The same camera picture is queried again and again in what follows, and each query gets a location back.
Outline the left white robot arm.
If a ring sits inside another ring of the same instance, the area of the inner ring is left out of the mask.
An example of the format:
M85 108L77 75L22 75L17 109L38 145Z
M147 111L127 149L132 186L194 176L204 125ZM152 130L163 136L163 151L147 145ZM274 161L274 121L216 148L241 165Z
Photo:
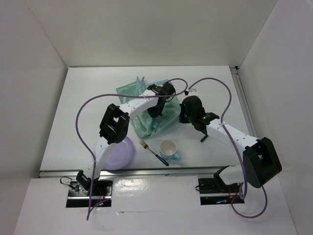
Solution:
M150 85L141 95L132 96L132 100L124 104L110 104L100 122L99 139L94 150L88 147L79 133L79 115L89 102L109 96L109 94L90 98L80 107L75 119L75 130L79 140L92 157L92 163L80 170L76 177L79 190L83 194L92 195L96 191L97 184L95 181L99 179L101 169L114 146L126 138L129 122L144 111L147 111L153 118L160 116L167 99L175 95L174 86L170 82L165 82L162 86Z

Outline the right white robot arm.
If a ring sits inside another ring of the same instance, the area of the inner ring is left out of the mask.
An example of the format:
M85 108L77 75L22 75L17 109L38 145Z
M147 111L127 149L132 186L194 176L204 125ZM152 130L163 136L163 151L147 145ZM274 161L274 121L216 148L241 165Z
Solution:
M261 188L265 183L282 171L282 165L273 142L268 138L258 139L245 134L220 120L215 113L207 113L200 98L188 96L180 104L180 123L190 123L204 134L201 142L213 137L225 145L236 148L241 157L237 166L227 166L218 172L213 181L215 190L226 191L230 185L243 183L245 180L254 188Z

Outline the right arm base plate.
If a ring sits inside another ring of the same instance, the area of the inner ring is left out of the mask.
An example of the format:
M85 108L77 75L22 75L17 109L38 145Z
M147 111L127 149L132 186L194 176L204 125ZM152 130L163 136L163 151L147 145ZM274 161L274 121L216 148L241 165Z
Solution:
M227 193L237 194L240 184L234 183L231 185L225 185L222 180L214 178L199 178L198 185L195 187L200 194L214 194L214 193Z

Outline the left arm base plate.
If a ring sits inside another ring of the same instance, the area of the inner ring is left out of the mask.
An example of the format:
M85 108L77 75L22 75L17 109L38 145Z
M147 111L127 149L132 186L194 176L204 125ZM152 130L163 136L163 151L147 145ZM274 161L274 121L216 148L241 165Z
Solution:
M86 192L76 181L69 183L74 189L68 191L68 200L88 200L89 193ZM113 180L99 180L93 187L92 200L111 199Z

